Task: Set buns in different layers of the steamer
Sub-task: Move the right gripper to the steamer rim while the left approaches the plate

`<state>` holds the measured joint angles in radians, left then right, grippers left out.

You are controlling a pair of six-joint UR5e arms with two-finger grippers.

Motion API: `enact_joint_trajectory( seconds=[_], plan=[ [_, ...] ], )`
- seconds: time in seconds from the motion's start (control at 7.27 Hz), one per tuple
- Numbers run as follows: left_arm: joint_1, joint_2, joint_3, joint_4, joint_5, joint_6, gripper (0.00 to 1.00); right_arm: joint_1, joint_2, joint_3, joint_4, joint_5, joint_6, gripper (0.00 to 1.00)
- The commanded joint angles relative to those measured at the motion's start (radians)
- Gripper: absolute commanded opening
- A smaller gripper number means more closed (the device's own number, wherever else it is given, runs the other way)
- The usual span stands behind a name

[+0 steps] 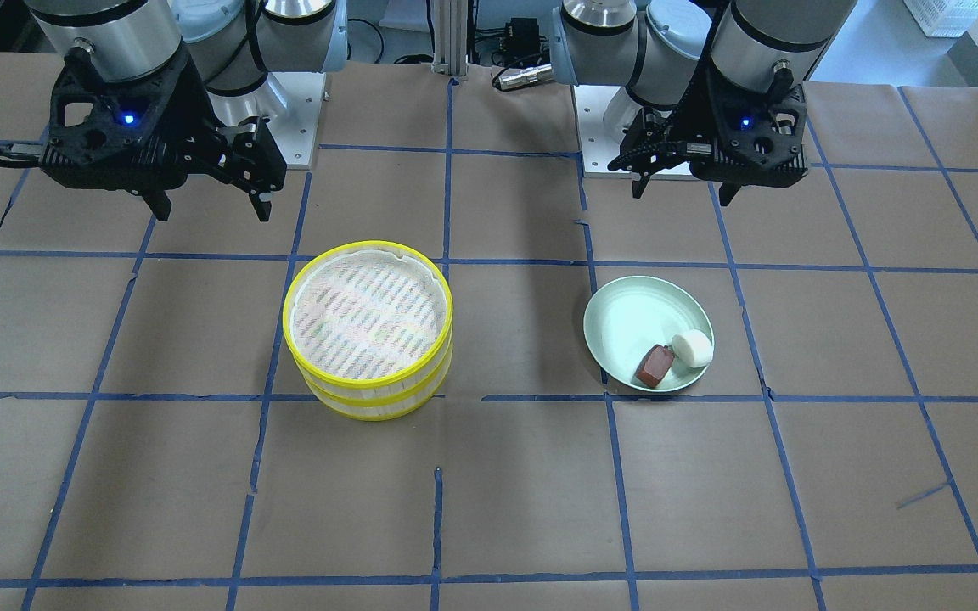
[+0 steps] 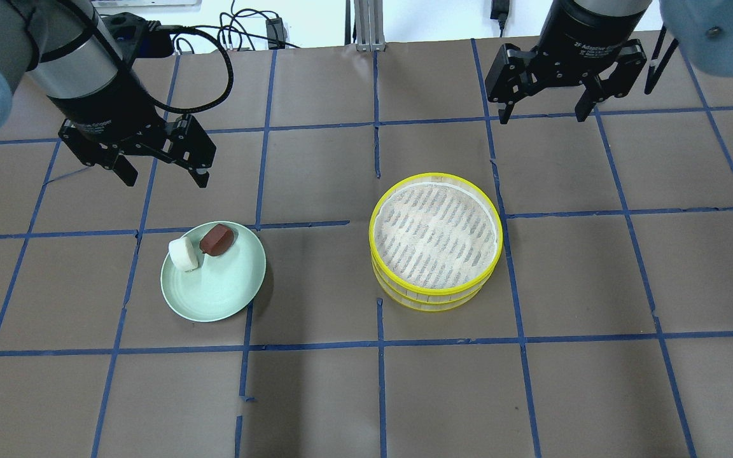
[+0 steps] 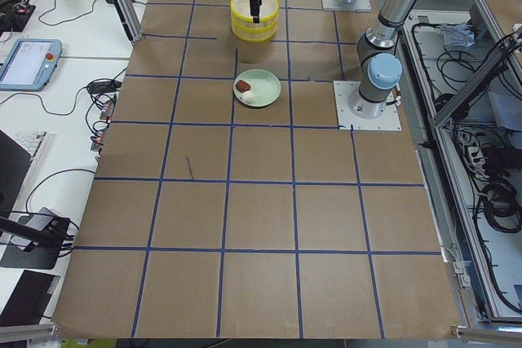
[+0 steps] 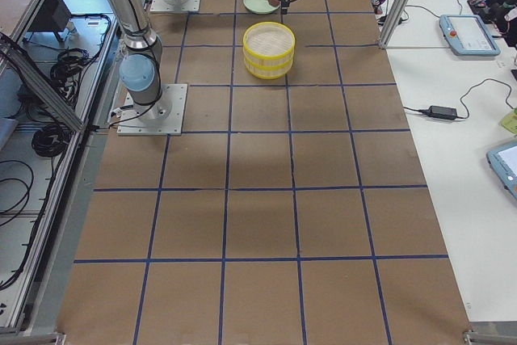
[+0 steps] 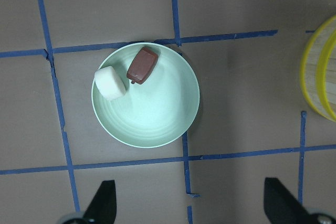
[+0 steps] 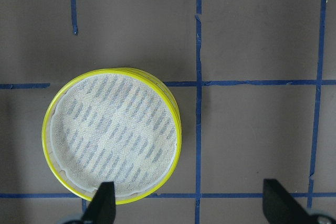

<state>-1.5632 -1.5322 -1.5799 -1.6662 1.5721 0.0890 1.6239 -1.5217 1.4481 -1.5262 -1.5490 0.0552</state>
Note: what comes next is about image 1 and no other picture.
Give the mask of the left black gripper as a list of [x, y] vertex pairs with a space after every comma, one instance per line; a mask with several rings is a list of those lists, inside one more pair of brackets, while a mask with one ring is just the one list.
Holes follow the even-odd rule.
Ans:
[[703, 59], [668, 117], [641, 109], [609, 170], [632, 173], [630, 193], [641, 199], [656, 173], [687, 164], [692, 177], [719, 184], [720, 206], [730, 206], [746, 186], [796, 185], [810, 173], [802, 143], [804, 89], [787, 59], [765, 67], [761, 77], [760, 92], [753, 92]]

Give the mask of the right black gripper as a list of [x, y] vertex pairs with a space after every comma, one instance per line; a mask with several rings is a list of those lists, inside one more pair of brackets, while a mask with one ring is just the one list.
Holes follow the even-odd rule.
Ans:
[[193, 174], [250, 191], [267, 223], [287, 165], [267, 122], [228, 126], [215, 115], [185, 45], [152, 72], [106, 81], [96, 58], [74, 48], [51, 92], [45, 143], [0, 143], [0, 167], [39, 169], [69, 188], [141, 191], [160, 223], [170, 219], [166, 190]]

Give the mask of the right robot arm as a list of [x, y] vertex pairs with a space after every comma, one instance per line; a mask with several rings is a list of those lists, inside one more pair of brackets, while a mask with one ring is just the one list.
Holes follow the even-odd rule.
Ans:
[[190, 175], [244, 191], [268, 221], [301, 104], [282, 74], [348, 59], [343, 1], [28, 1], [65, 66], [45, 143], [0, 143], [0, 167], [125, 191], [155, 220]]

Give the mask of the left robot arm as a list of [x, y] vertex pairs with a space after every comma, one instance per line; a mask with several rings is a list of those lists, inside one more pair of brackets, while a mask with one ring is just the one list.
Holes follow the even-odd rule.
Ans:
[[686, 165], [727, 206], [810, 173], [804, 81], [853, 1], [563, 1], [550, 62], [570, 86], [617, 87], [635, 111], [609, 171], [644, 196]]

